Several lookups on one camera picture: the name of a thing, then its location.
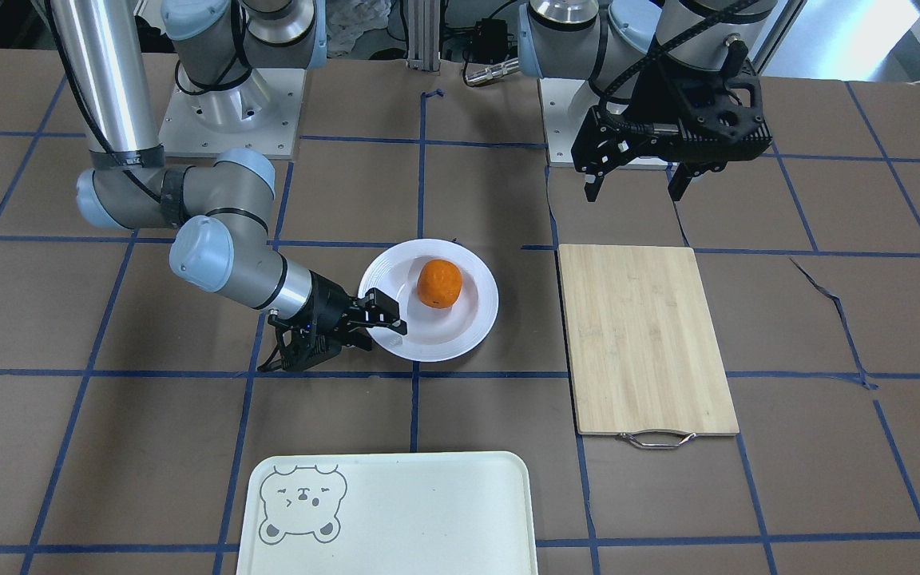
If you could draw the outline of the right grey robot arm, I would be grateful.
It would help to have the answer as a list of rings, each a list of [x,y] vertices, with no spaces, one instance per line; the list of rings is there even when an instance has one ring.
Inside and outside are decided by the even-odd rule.
[[[369,351],[372,328],[406,334],[389,295],[348,295],[270,247],[276,172],[262,153],[233,147],[208,167],[167,165],[128,1],[47,1],[45,10],[86,124],[93,167],[77,179],[77,207],[87,221],[174,229],[172,273],[265,313],[276,345],[262,372]],[[161,14],[179,55],[178,89],[222,132],[274,123],[260,66],[314,69],[327,58],[322,1],[165,1]]]

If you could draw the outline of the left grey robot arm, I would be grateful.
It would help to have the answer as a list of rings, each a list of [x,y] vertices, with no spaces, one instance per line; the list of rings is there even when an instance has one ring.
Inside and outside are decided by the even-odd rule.
[[[695,177],[751,161],[773,136],[749,54],[774,1],[529,1],[518,57],[531,77],[581,80],[597,98],[572,144],[595,201],[604,178],[639,157],[676,164],[682,199]]]

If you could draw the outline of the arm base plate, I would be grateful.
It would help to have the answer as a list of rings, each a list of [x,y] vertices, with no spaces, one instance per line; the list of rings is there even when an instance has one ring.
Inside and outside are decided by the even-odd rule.
[[[295,156],[307,73],[254,69],[233,89],[193,96],[176,87],[158,137],[169,157],[218,157],[245,147],[270,160]]]
[[[588,82],[559,77],[539,80],[541,119],[547,139],[549,165],[552,168],[572,168],[572,145],[585,113],[598,102]]]

